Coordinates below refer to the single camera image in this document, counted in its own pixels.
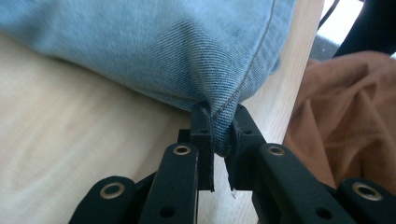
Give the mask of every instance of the light wood surface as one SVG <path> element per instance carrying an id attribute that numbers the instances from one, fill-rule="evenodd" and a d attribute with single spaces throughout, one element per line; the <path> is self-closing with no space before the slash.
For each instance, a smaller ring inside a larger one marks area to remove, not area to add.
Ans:
<path id="1" fill-rule="evenodd" d="M 244 102 L 268 142 L 281 143 L 323 1 L 299 0 L 282 65 Z M 153 173 L 190 114 L 0 35 L 0 223 L 67 223 L 97 181 Z M 199 223 L 256 223 L 248 192 L 200 192 Z"/>

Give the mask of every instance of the stitching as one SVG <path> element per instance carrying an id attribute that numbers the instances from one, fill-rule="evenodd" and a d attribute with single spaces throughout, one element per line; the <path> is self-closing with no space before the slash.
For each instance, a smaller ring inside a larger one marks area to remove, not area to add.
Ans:
<path id="1" fill-rule="evenodd" d="M 271 15 L 270 15 L 270 18 L 269 18 L 269 20 L 267 22 L 267 26 L 265 28 L 264 34 L 262 35 L 262 39 L 260 40 L 260 44 L 257 47 L 256 52 L 254 52 L 253 57 L 251 58 L 250 64 L 249 64 L 249 66 L 247 68 L 247 71 L 245 72 L 244 77 L 242 78 L 241 84 L 239 84 L 238 88 L 233 93 L 233 95 L 230 97 L 230 99 L 228 99 L 228 101 L 221 108 L 219 108 L 218 111 L 216 111 L 216 113 L 213 115 L 212 119 L 215 119 L 225 109 L 225 107 L 227 107 L 234 100 L 236 95 L 238 95 L 238 93 L 241 91 L 242 87 L 244 86 L 244 84 L 246 82 L 246 79 L 248 77 L 248 71 L 250 70 L 251 66 L 253 65 L 253 61 L 257 57 L 257 54 L 259 53 L 259 50 L 262 48 L 262 42 L 264 41 L 264 38 L 266 37 L 266 35 L 268 33 L 268 30 L 269 30 L 269 27 L 270 27 L 270 23 L 272 21 L 273 14 L 274 14 L 274 8 L 275 8 L 275 0 L 272 1 Z"/>

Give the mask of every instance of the brown fabric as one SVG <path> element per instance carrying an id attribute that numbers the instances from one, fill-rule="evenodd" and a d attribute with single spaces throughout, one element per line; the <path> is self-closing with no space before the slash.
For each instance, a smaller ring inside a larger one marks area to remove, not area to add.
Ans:
<path id="1" fill-rule="evenodd" d="M 372 180 L 396 194 L 396 61 L 361 52 L 305 70 L 284 145 L 321 182 Z"/>

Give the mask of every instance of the light blue jeans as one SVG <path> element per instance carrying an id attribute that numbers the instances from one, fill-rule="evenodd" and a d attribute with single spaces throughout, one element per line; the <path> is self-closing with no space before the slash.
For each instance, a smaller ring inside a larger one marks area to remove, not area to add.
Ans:
<path id="1" fill-rule="evenodd" d="M 295 0 L 2 0 L 0 31 L 190 110 L 208 101 L 215 152 L 236 105 L 275 72 Z"/>

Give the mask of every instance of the metal rivet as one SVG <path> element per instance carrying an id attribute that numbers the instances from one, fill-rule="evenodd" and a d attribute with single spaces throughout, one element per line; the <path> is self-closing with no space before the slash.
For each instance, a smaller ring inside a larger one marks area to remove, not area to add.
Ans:
<path id="1" fill-rule="evenodd" d="M 285 150 L 280 147 L 270 147 L 268 148 L 268 152 L 275 156 L 283 156 L 285 155 Z"/>
<path id="2" fill-rule="evenodd" d="M 380 201 L 382 200 L 381 193 L 378 190 L 373 189 L 372 187 L 365 185 L 360 182 L 356 182 L 352 185 L 353 191 L 357 193 L 362 198 L 365 198 L 370 201 Z"/>
<path id="3" fill-rule="evenodd" d="M 174 149 L 174 153 L 179 155 L 179 156 L 187 155 L 190 152 L 191 152 L 191 149 L 189 147 L 186 147 L 186 146 L 178 146 L 178 147 L 175 147 L 175 149 Z"/>
<path id="4" fill-rule="evenodd" d="M 110 188 L 114 187 L 117 188 L 117 190 L 115 190 L 114 192 L 108 192 Z M 113 199 L 119 197 L 124 191 L 125 186 L 123 184 L 121 184 L 120 182 L 114 182 L 102 187 L 102 189 L 100 190 L 100 196 L 104 199 Z"/>

